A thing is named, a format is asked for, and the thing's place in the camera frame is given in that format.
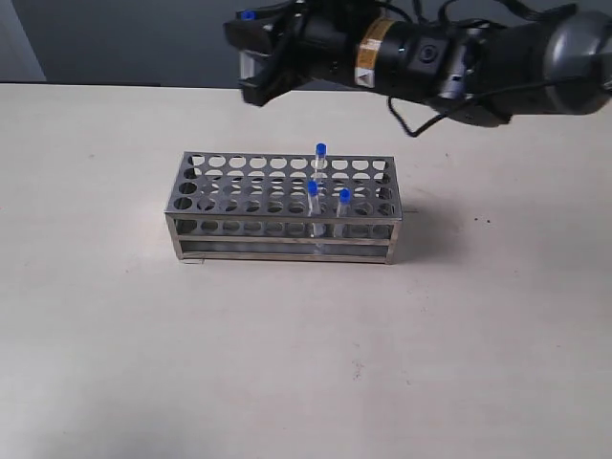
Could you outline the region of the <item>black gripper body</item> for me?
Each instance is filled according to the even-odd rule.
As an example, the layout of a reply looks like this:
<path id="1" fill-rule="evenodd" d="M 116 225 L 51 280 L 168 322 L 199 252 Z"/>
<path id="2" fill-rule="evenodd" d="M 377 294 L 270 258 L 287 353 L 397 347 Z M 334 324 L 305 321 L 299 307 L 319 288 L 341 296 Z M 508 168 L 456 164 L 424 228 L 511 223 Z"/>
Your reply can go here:
<path id="1" fill-rule="evenodd" d="M 313 80 L 398 94 L 411 20 L 382 1 L 286 1 L 267 13 L 267 94 Z"/>

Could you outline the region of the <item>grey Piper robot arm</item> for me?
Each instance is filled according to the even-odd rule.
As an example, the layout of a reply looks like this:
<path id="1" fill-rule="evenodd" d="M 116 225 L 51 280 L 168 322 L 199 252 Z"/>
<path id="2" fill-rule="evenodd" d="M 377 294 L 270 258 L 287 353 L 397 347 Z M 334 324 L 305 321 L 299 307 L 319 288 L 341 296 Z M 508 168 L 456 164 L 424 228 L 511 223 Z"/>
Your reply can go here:
<path id="1" fill-rule="evenodd" d="M 243 100 L 264 106 L 315 80 L 426 106 L 434 120 L 494 128 L 517 115 L 593 114 L 611 98 L 611 18 L 574 4 L 521 19 L 434 20 L 388 1 L 284 1 L 224 26 Z"/>

